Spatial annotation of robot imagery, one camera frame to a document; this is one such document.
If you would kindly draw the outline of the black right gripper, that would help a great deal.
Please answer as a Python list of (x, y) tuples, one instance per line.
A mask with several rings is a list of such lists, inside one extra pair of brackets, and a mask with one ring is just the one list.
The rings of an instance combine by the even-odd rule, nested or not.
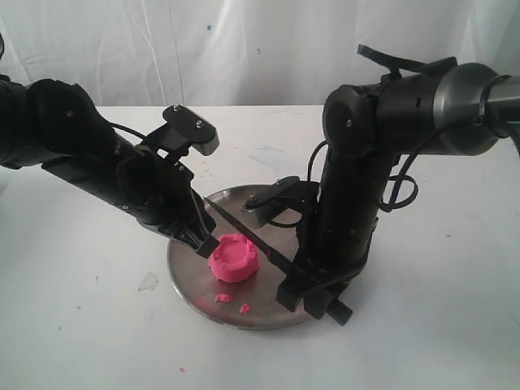
[(277, 288), (276, 300), (294, 312), (304, 301), (304, 309), (314, 319), (326, 314), (336, 320), (334, 284), (345, 283), (365, 268), (373, 227), (322, 230), (301, 242), (294, 258), (294, 275), (286, 275)]

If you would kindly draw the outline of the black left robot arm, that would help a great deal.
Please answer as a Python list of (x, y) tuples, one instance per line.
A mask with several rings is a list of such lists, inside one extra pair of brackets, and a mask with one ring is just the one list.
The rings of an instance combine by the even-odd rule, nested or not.
[(185, 106), (162, 117), (162, 126), (133, 144), (79, 85), (44, 79), (24, 86), (2, 76), (1, 164), (39, 166), (208, 258), (218, 246), (216, 224), (182, 158), (190, 150), (212, 154), (218, 133)]

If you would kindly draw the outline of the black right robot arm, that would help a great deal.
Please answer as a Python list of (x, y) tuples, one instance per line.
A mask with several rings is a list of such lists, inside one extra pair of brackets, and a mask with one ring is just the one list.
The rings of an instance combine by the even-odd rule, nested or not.
[(519, 140), (519, 79), (453, 57), (433, 63), (360, 45), (387, 69), (376, 84), (345, 84), (323, 107), (327, 142), (319, 182), (297, 181), (282, 198), (301, 214), (298, 249), (277, 301), (316, 319), (345, 323), (341, 293), (364, 269), (379, 212), (406, 207), (398, 197), (421, 154), (475, 156), (499, 140)]

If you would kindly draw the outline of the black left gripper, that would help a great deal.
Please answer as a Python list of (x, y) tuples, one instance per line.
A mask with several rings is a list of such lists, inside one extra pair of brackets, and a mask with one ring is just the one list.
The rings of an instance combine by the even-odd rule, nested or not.
[(136, 153), (116, 163), (115, 177), (128, 209), (143, 227), (203, 258), (219, 246), (213, 236), (216, 223), (192, 188), (193, 173), (184, 165), (172, 165), (150, 152)]

